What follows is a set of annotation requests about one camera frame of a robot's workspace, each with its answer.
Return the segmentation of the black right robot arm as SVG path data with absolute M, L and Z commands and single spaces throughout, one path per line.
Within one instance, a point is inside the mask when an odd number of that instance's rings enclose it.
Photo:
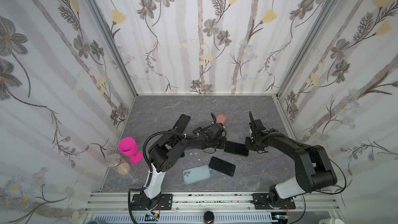
M 260 119 L 254 119 L 249 112 L 250 136 L 245 145 L 248 150 L 267 152 L 273 147 L 294 161 L 295 175 L 269 188 L 265 203 L 270 208 L 288 206 L 293 197 L 311 193 L 337 183 L 337 176 L 325 149 L 300 143 L 282 134 L 277 129 L 267 129 Z

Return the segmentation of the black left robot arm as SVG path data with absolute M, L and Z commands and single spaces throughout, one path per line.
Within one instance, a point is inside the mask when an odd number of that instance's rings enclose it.
M 226 140 L 227 132 L 221 123 L 196 130 L 194 135 L 178 133 L 174 130 L 161 131 L 150 135 L 143 145 L 143 156 L 149 172 L 142 195 L 148 200 L 161 193 L 165 173 L 169 171 L 186 150 L 218 149 Z

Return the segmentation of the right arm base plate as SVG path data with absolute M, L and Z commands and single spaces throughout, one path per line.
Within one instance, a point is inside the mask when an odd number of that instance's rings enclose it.
M 252 204 L 255 209 L 269 209 L 269 210 L 288 210 L 296 209 L 295 203 L 292 198 L 281 199 L 278 195 L 271 193 L 252 194 Z

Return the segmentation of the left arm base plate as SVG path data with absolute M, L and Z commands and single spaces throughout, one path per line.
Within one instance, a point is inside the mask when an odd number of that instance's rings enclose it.
M 172 194 L 160 194 L 153 199 L 149 199 L 145 194 L 135 194 L 130 202 L 130 210 L 149 211 L 160 209 L 161 211 L 170 211 L 172 203 Z

